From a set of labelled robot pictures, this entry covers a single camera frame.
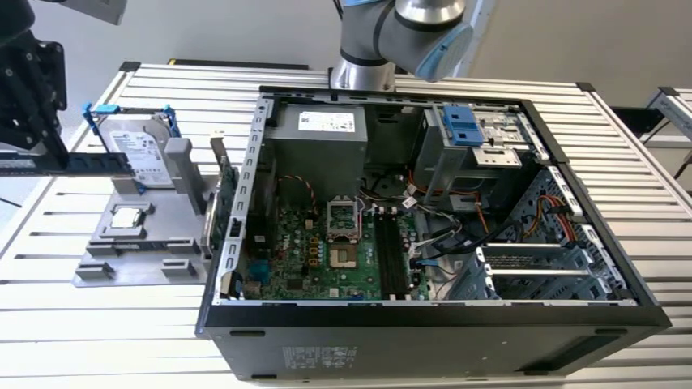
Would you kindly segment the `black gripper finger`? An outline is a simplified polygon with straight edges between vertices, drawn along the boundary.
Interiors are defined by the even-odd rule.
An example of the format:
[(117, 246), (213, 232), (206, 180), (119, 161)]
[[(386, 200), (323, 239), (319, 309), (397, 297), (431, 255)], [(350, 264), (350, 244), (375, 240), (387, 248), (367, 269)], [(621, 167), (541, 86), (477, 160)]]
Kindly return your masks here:
[(65, 110), (65, 52), (54, 41), (35, 40), (38, 108), (41, 113)]
[(1, 167), (63, 170), (69, 152), (59, 137), (58, 112), (41, 113), (35, 42), (1, 48)]

